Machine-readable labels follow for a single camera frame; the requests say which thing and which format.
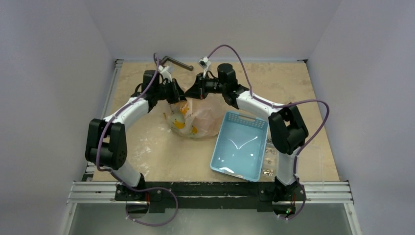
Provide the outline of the orange banana print plastic bag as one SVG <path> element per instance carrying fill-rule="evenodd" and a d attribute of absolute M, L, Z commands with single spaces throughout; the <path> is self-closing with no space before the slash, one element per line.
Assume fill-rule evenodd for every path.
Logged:
<path fill-rule="evenodd" d="M 225 112 L 221 97 L 213 95 L 203 100 L 187 98 L 167 104 L 163 115 L 167 126 L 176 134 L 204 139 L 218 135 Z"/>

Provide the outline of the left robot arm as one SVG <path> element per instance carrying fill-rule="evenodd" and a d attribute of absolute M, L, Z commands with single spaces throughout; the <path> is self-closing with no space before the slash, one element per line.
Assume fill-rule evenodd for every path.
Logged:
<path fill-rule="evenodd" d="M 128 101 L 113 114 L 89 123 L 85 158 L 98 171 L 112 174 L 127 187 L 133 200 L 146 194 L 144 176 L 127 161 L 126 132 L 141 117 L 150 113 L 160 101 L 175 104 L 185 100 L 184 92 L 168 68 L 146 70 L 143 82 L 137 86 Z"/>

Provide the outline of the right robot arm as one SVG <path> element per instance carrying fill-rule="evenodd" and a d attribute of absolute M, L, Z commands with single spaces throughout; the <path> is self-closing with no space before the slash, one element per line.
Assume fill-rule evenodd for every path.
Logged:
<path fill-rule="evenodd" d="M 205 99 L 208 94 L 221 94 L 224 101 L 239 110 L 247 111 L 268 123 L 271 140 L 280 153 L 275 185 L 276 196 L 287 199 L 294 193 L 297 184 L 298 154 L 309 135 L 298 107 L 293 104 L 281 105 L 255 96 L 252 91 L 239 84 L 236 72 L 229 63 L 217 67 L 217 77 L 206 74 L 196 75 L 194 84 L 184 96 Z"/>

